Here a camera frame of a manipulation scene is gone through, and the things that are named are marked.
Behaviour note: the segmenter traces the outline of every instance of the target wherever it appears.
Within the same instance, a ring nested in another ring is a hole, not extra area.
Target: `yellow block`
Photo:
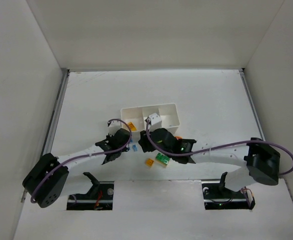
[[[153,163],[155,161],[153,161],[151,158],[148,158],[146,161],[145,161],[145,165],[149,166],[149,167],[152,167]]]
[[[134,126],[134,124],[131,121],[128,123],[128,126],[130,127],[131,131],[137,130],[137,128]]]

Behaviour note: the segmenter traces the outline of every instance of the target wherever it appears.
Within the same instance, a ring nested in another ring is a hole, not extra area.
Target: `white panel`
[[[26,1],[0,0],[0,240],[13,237],[61,77]]]
[[[266,139],[293,152],[293,0],[284,2],[245,74]],[[281,169],[290,167],[283,154]],[[293,195],[293,173],[286,179]]]
[[[152,188],[146,187],[148,182],[152,182]],[[15,240],[293,240],[293,204],[283,180],[278,186],[250,187],[256,200],[253,211],[205,210],[202,197],[196,192],[190,194],[196,189],[194,184],[183,184],[182,189],[177,187],[180,194],[171,195],[174,189],[166,181],[159,181],[158,185],[156,181],[131,182],[127,186],[123,182],[119,189],[114,189],[114,194],[121,191],[130,194],[132,197],[126,199],[126,204],[132,203],[132,209],[122,211],[65,211],[66,199],[42,209],[28,198]],[[140,192],[140,187],[150,192]],[[167,192],[153,197],[152,190]],[[153,200],[153,204],[143,205],[147,199],[138,196],[138,192]],[[161,200],[171,207],[181,202],[191,203],[194,211],[183,205],[175,209],[159,208],[157,204],[165,204],[159,203]]]
[[[113,211],[203,212],[200,180],[115,181]]]
[[[72,72],[64,96],[52,153],[61,156],[84,150],[103,140],[107,121],[120,118],[123,108],[175,103],[180,126],[176,136],[195,139],[194,150],[259,137],[249,100],[238,70],[150,70]],[[179,164],[173,160],[164,168],[147,158],[157,152],[130,150],[108,164],[90,161],[72,172],[90,171],[100,181],[186,180],[220,178],[234,165]],[[248,154],[245,145],[223,149],[230,160]]]
[[[60,66],[245,67],[283,0],[28,0]]]

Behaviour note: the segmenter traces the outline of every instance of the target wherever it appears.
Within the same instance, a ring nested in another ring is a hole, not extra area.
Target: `black bracket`
[[[87,176],[92,183],[92,187],[87,191],[86,194],[80,194],[77,193],[75,194],[76,199],[82,199],[82,200],[90,200],[92,199],[95,195],[97,195],[99,187],[100,187],[100,182],[90,173],[90,172],[84,172],[83,175]]]
[[[263,141],[252,137],[251,140]],[[249,175],[258,183],[275,186],[279,184],[280,153],[263,143],[248,143],[248,155],[244,157]]]
[[[150,133],[150,137],[159,148],[173,154],[191,153],[193,144],[197,142],[194,139],[177,139],[165,128],[158,128],[152,131]],[[153,152],[155,150],[153,145],[148,140],[146,131],[140,132],[140,140],[138,143],[142,147],[144,153]],[[170,154],[166,154],[166,156],[172,158],[180,164],[195,164],[191,156],[171,156]]]
[[[32,195],[35,188],[39,185],[46,174],[59,164],[58,159],[51,153],[43,155],[23,180],[22,185],[25,190]],[[68,168],[62,166],[41,186],[35,196],[35,201],[41,208],[50,206],[58,199],[67,180],[68,174]]]
[[[107,135],[104,140],[95,143],[95,145],[100,147],[105,152],[112,151],[122,147],[129,140],[129,138],[130,133],[127,130],[120,128],[113,136]],[[125,147],[122,151],[106,154],[102,165],[114,161],[121,156],[122,152],[127,151],[129,151],[129,149]]]

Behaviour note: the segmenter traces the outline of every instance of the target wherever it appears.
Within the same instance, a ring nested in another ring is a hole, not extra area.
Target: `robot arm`
[[[156,113],[154,114],[153,118],[150,116],[147,121],[151,131],[140,133],[138,143],[144,152],[153,152],[156,150],[156,146],[160,152],[180,164],[210,162],[239,166],[240,168],[233,172],[223,173],[218,187],[221,193],[238,192],[253,183],[278,184],[280,154],[269,145],[261,144],[259,141],[248,144],[247,155],[244,156],[236,156],[234,152],[228,153],[225,150],[204,152],[205,149],[203,154],[193,154],[192,148],[197,141],[176,139],[165,128],[161,128],[161,118],[157,117]],[[51,153],[47,153],[40,158],[22,183],[33,196],[34,202],[38,203],[41,208],[46,208],[61,195],[92,194],[95,192],[95,186],[99,181],[88,172],[74,171],[76,166],[87,161],[92,161],[93,165],[103,165],[114,161],[122,152],[128,150],[125,145],[131,138],[130,133],[121,128],[121,124],[118,122],[112,121],[108,126],[109,135],[85,150],[64,156],[53,156]]]

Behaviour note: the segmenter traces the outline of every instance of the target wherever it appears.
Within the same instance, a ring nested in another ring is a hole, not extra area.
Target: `wire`
[[[232,202],[233,198],[230,198],[229,200],[227,201],[214,201],[212,199],[209,199],[210,201],[214,202],[215,204],[229,204]]]
[[[253,192],[251,191],[251,189],[250,189],[250,188],[246,188],[246,187],[244,187],[243,189],[244,189],[244,190],[249,190],[249,191],[250,191],[250,193],[251,193],[251,196],[252,196],[252,197],[254,197],[254,195],[253,195]]]
[[[96,207],[98,206],[98,204],[99,204],[99,200],[102,198],[102,190],[100,190],[100,192],[98,193],[98,197],[97,197],[97,200],[96,200],[96,202],[95,202],[95,205],[94,205],[94,207],[93,207],[93,209],[96,209]]]
[[[247,205],[248,205],[248,207],[250,208],[250,207],[251,207],[251,203],[250,203],[250,200],[249,200],[249,198],[248,198],[246,192],[244,191],[244,188],[241,189],[241,193],[244,195],[245,200],[246,200],[246,202],[247,202]]]
[[[42,185],[46,182],[46,180],[49,179],[49,177],[51,177],[51,175],[56,171],[58,170],[59,168],[61,168],[62,166],[72,162],[72,161],[75,161],[77,159],[82,159],[82,158],[87,158],[87,157],[93,157],[93,156],[98,156],[98,155],[104,155],[104,154],[113,154],[113,153],[117,153],[119,151],[121,151],[122,149],[124,149],[126,147],[126,145],[128,145],[131,141],[131,138],[132,138],[132,131],[131,131],[131,128],[129,127],[129,125],[121,120],[121,119],[118,119],[118,118],[113,118],[113,119],[110,119],[108,122],[111,123],[112,121],[118,121],[118,122],[121,122],[123,123],[127,129],[129,130],[130,132],[130,137],[128,139],[128,141],[122,146],[122,147],[119,147],[118,149],[115,149],[115,150],[111,150],[111,151],[100,151],[100,152],[94,152],[94,153],[91,153],[91,154],[83,154],[83,155],[79,155],[79,156],[74,156],[62,163],[60,163],[58,166],[56,166],[55,168],[53,168],[50,172],[48,172],[47,175],[45,175],[45,177],[40,181],[40,183],[36,186],[36,188],[34,189],[32,195],[31,195],[31,203],[35,204],[37,201],[35,200],[36,196],[37,196],[37,193],[39,191],[39,189],[42,187]]]
[[[276,147],[278,149],[283,150],[284,152],[286,152],[291,157],[292,162],[293,162],[293,154],[288,149],[286,149],[285,147],[283,147],[283,146],[281,146],[279,144],[276,144],[276,143],[273,143],[273,142],[270,142],[270,141],[262,141],[262,140],[236,141],[236,142],[231,142],[231,143],[228,143],[228,144],[223,144],[223,145],[214,146],[214,147],[205,148],[205,149],[201,149],[201,150],[197,150],[197,151],[192,151],[192,152],[187,152],[187,153],[179,153],[179,154],[177,154],[177,153],[171,153],[171,152],[168,152],[168,151],[165,151],[165,150],[161,149],[160,147],[158,147],[155,144],[155,142],[152,141],[152,139],[150,137],[149,125],[150,125],[150,119],[147,119],[146,120],[146,137],[147,137],[147,139],[149,140],[149,142],[152,144],[152,146],[156,150],[158,150],[160,153],[163,153],[165,155],[169,155],[169,156],[173,156],[173,157],[187,157],[187,156],[192,156],[194,154],[200,154],[200,153],[205,153],[205,152],[209,152],[209,151],[213,151],[213,150],[224,149],[224,148],[232,147],[232,146],[235,146],[235,145],[242,145],[242,144],[266,144],[266,145],[271,145],[273,147]],[[279,175],[286,175],[286,174],[289,174],[289,173],[292,173],[292,172],[293,172],[293,165],[292,165],[291,169],[289,169],[288,171],[285,171],[285,172],[281,172],[281,173],[279,173]]]
[[[76,204],[78,203],[78,200],[77,200],[77,197],[76,197],[76,195],[75,195],[75,194],[71,194],[70,196],[72,196],[72,197],[73,197],[73,199],[74,199],[74,203],[73,203],[73,204],[71,204],[71,205],[69,206],[69,208],[73,207],[74,205],[76,205]]]

